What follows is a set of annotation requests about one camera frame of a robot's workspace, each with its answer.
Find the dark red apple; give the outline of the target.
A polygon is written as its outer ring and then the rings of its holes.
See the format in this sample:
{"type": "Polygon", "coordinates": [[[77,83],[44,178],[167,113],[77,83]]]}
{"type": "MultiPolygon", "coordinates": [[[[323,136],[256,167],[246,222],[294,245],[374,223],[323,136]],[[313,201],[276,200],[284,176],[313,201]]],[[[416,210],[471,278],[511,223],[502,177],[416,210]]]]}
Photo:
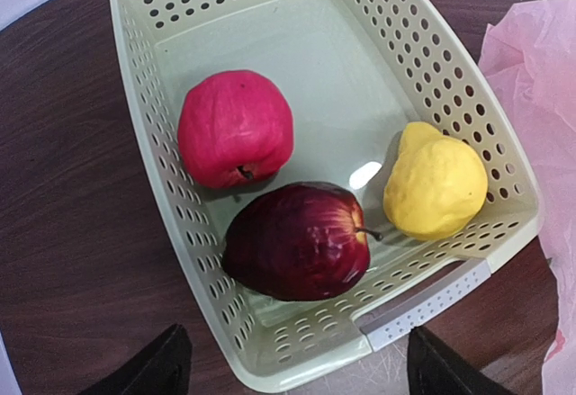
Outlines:
{"type": "Polygon", "coordinates": [[[221,267],[279,301],[324,301],[351,290],[371,262],[364,212],[345,188],[298,182],[262,194],[230,223],[221,267]]]}

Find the yellow pear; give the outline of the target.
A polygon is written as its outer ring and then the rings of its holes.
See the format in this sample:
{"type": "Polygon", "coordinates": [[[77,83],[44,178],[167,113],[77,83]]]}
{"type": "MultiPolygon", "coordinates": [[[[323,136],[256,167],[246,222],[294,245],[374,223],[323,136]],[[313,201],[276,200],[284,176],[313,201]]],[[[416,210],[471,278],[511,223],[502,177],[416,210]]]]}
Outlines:
{"type": "Polygon", "coordinates": [[[407,124],[383,191],[389,222],[421,241],[449,238],[481,210],[488,176],[476,151],[423,121],[407,124]]]}

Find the pink plastic bag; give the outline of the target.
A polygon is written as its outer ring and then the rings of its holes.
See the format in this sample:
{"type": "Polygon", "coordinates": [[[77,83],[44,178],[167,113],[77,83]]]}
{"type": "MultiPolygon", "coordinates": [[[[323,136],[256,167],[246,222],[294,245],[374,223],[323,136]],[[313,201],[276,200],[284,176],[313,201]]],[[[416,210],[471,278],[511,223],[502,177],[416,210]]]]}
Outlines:
{"type": "Polygon", "coordinates": [[[545,394],[575,392],[575,0],[513,4],[488,26],[479,67],[544,196],[540,244],[557,280],[559,321],[545,394]]]}

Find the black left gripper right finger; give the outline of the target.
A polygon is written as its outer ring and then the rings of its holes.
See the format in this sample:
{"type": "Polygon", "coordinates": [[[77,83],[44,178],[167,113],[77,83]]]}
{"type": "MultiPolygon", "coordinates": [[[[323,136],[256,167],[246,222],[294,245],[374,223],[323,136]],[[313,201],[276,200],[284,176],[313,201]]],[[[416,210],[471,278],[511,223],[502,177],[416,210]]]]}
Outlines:
{"type": "Polygon", "coordinates": [[[410,395],[512,395],[474,369],[426,327],[409,333],[407,374],[410,395]]]}

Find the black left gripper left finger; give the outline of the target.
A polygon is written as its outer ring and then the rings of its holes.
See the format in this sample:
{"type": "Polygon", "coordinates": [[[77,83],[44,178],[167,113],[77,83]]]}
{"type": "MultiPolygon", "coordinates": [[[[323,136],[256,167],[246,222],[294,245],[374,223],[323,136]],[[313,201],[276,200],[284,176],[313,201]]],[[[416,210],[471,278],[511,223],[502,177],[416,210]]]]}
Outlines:
{"type": "Polygon", "coordinates": [[[81,394],[184,394],[189,390],[193,346],[186,329],[174,324],[127,363],[81,394]]]}

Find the pink red apple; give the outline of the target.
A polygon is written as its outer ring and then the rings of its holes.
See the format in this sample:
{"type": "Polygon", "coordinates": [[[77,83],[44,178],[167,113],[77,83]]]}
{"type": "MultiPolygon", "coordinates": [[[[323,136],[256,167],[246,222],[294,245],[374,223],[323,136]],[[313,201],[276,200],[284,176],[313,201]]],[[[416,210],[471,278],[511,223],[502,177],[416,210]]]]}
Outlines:
{"type": "Polygon", "coordinates": [[[264,181],[293,154],[293,113],[267,77],[220,72],[186,94],[177,143],[184,167],[200,185],[223,189],[264,181]]]}

